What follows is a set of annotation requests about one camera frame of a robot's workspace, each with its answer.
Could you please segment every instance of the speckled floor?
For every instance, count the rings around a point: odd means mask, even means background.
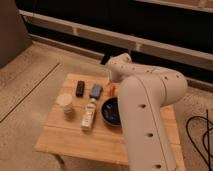
[[[0,122],[0,171],[60,170],[57,161],[51,155],[34,151],[42,124],[60,86],[66,74],[70,72],[100,76],[108,74],[97,60],[38,43],[31,48],[37,49],[38,54],[32,56],[31,53],[25,52],[26,57],[19,57],[6,69],[0,70],[0,105],[3,104],[7,92],[13,92],[10,96],[14,98],[19,95],[13,103],[9,102],[11,104],[9,109],[12,110],[9,110],[8,106],[1,106],[5,108],[2,111],[8,112],[8,116]],[[16,87],[11,87],[9,90],[8,87],[16,80],[18,80]],[[189,88],[186,96],[175,104],[187,171],[207,171],[185,133],[186,120],[192,115],[203,114],[206,108],[213,108],[213,93],[194,88]],[[196,127],[193,129],[193,135],[197,139],[200,137],[199,130]],[[74,158],[65,158],[65,161],[66,170],[126,170],[120,166]]]

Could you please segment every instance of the wall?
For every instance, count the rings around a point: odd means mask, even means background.
[[[31,45],[28,32],[13,0],[0,5],[0,68]]]

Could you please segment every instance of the small wooden table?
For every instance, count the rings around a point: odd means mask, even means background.
[[[75,96],[78,80],[85,81],[83,98]],[[85,105],[89,102],[89,92],[94,83],[101,84],[104,90],[101,98],[97,101],[97,113],[93,130],[90,133],[85,133],[82,132],[80,127],[81,119],[85,113]],[[101,106],[109,98],[108,84],[109,78],[107,77],[69,74],[64,81],[60,94],[72,94],[75,114],[68,117],[55,104],[47,117],[35,149],[39,152],[55,155],[128,165],[127,151],[121,128],[108,126],[101,116]],[[179,170],[185,171],[173,107],[164,107],[161,109],[161,113]]]

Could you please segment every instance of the cable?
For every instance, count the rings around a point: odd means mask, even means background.
[[[209,160],[207,160],[207,159],[205,158],[205,156],[204,156],[203,153],[200,151],[200,149],[198,148],[198,146],[196,145],[196,143],[194,142],[193,138],[192,138],[191,135],[190,135],[190,132],[189,132],[189,124],[190,124],[193,120],[195,120],[195,119],[201,119],[201,120],[207,122],[207,125],[208,125],[207,127],[208,127],[208,129],[204,132],[204,134],[203,134],[203,136],[202,136],[202,143],[203,143],[204,149],[205,149],[206,152],[208,153],[208,159],[209,159]],[[209,134],[210,131],[212,131],[212,130],[213,130],[213,122],[211,122],[208,118],[205,118],[205,117],[203,117],[203,116],[193,116],[193,117],[189,118],[189,119],[187,120],[187,122],[186,122],[186,132],[187,132],[187,135],[188,135],[188,137],[189,137],[189,139],[190,139],[192,145],[194,146],[194,148],[197,150],[197,152],[199,153],[199,155],[201,156],[201,158],[203,159],[203,161],[205,162],[205,164],[208,166],[209,171],[212,171],[212,168],[211,168],[211,165],[210,165],[210,164],[211,164],[210,160],[211,160],[211,158],[213,158],[213,154],[210,153],[210,148],[209,148],[209,147],[210,147],[210,137],[208,138],[208,148],[207,148],[207,146],[206,146],[206,144],[205,144],[205,139],[206,139],[206,136],[208,136],[208,134]]]
[[[209,137],[209,111],[206,110],[206,127],[207,127],[207,141],[208,141],[208,163],[209,163],[209,171],[211,171],[211,146],[210,146],[210,137]]]

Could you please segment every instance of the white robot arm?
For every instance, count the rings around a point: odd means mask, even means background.
[[[128,54],[110,59],[111,80],[122,81],[118,107],[131,171],[178,170],[160,115],[187,90],[185,77],[171,69],[133,64]]]

